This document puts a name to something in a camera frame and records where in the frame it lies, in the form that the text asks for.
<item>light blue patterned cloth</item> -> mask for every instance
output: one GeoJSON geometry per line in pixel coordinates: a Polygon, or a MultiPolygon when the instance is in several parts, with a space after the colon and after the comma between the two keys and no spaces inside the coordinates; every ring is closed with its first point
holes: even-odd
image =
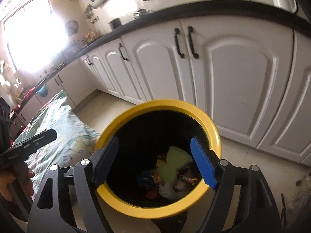
{"type": "Polygon", "coordinates": [[[14,142],[20,143],[48,129],[57,132],[55,141],[38,149],[26,161],[28,167],[36,174],[33,178],[35,194],[51,165],[74,166],[80,160],[89,158],[99,136],[98,132],[81,122],[72,112],[66,101],[67,97],[64,91],[55,95],[14,142]]]}

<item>countertop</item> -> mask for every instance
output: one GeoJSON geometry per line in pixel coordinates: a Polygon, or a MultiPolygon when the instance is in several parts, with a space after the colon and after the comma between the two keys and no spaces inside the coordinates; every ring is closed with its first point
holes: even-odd
{"type": "Polygon", "coordinates": [[[75,56],[69,59],[66,63],[63,63],[53,73],[49,74],[40,83],[38,83],[36,85],[36,89],[29,95],[27,100],[21,103],[21,108],[16,112],[19,113],[23,106],[26,105],[28,100],[34,96],[35,93],[58,72],[60,72],[74,60],[80,58],[82,55],[87,54],[89,51],[104,45],[105,43],[120,38],[122,35],[128,32],[143,27],[175,19],[209,15],[233,15],[264,19],[293,28],[294,30],[311,38],[311,24],[309,22],[296,16],[295,14],[263,3],[250,2],[245,0],[209,0],[170,7],[156,11],[149,15],[144,15],[137,20],[133,20],[123,26],[120,26],[112,32],[101,36],[93,43],[77,52],[75,56]]]}

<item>tiled floor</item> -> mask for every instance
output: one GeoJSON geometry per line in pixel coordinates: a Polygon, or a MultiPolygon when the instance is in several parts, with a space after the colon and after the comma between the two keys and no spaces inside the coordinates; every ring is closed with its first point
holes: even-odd
{"type": "MultiPolygon", "coordinates": [[[[115,117],[132,106],[134,105],[131,103],[101,92],[78,111],[77,116],[91,128],[102,132],[115,117]]],[[[284,194],[287,202],[291,200],[298,191],[295,182],[311,171],[310,168],[266,155],[226,139],[222,139],[222,150],[222,158],[229,160],[234,166],[248,168],[250,165],[256,164],[260,167],[275,197],[279,212],[282,210],[281,193],[284,194]]],[[[224,229],[229,228],[234,219],[238,202],[238,188],[235,191],[235,198],[231,203],[231,211],[224,229]]],[[[188,210],[188,219],[182,233],[192,233],[198,229],[207,213],[212,198],[213,191],[209,191],[188,210]]],[[[103,200],[100,199],[100,202],[105,216],[115,233],[160,232],[150,220],[126,216],[112,209],[103,200]]],[[[85,230],[77,205],[74,211],[78,226],[85,230]]]]}

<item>cabinet handle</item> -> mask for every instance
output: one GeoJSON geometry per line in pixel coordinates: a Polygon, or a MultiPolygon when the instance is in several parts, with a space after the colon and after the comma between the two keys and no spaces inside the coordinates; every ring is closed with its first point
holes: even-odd
{"type": "Polygon", "coordinates": [[[90,56],[86,56],[85,57],[85,60],[87,61],[87,63],[89,64],[89,65],[93,65],[93,63],[92,62],[90,62],[90,56]]]}
{"type": "Polygon", "coordinates": [[[57,84],[57,86],[59,86],[59,83],[58,83],[58,81],[54,78],[54,80],[55,80],[55,82],[56,82],[56,84],[57,84]]]}
{"type": "Polygon", "coordinates": [[[24,117],[23,117],[23,115],[21,114],[21,117],[22,117],[22,119],[24,119],[25,121],[27,121],[24,117]]]}
{"type": "Polygon", "coordinates": [[[188,40],[189,40],[189,44],[190,44],[190,49],[191,49],[193,57],[195,59],[198,59],[199,55],[197,53],[195,53],[195,51],[194,51],[191,33],[193,33],[193,27],[192,26],[188,26],[188,40]]]}
{"type": "Polygon", "coordinates": [[[62,79],[60,78],[60,76],[59,76],[59,75],[57,75],[57,77],[59,78],[60,82],[61,82],[61,83],[63,83],[63,81],[62,81],[62,79]]]}
{"type": "Polygon", "coordinates": [[[178,42],[178,38],[177,38],[178,34],[180,34],[180,30],[178,28],[175,28],[174,39],[175,39],[175,45],[176,45],[177,53],[178,53],[179,57],[183,59],[185,57],[185,55],[180,52],[179,42],[178,42]]]}
{"type": "Polygon", "coordinates": [[[121,43],[119,43],[119,47],[118,47],[118,49],[119,49],[120,55],[121,55],[122,59],[124,59],[124,60],[128,61],[128,58],[124,58],[124,56],[123,56],[123,54],[122,54],[122,52],[121,52],[121,47],[122,47],[122,44],[121,44],[121,43]]]}

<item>human hand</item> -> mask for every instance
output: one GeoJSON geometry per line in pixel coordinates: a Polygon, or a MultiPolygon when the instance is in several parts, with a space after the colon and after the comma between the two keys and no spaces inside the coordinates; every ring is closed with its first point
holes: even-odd
{"type": "MultiPolygon", "coordinates": [[[[33,183],[31,180],[35,176],[35,173],[32,170],[28,169],[27,176],[28,180],[22,186],[22,190],[24,191],[26,197],[31,197],[35,193],[33,190],[33,183]]],[[[16,179],[16,177],[17,174],[13,172],[13,170],[6,170],[0,173],[0,193],[2,197],[9,202],[13,201],[13,197],[7,185],[11,184],[16,179]]]]}

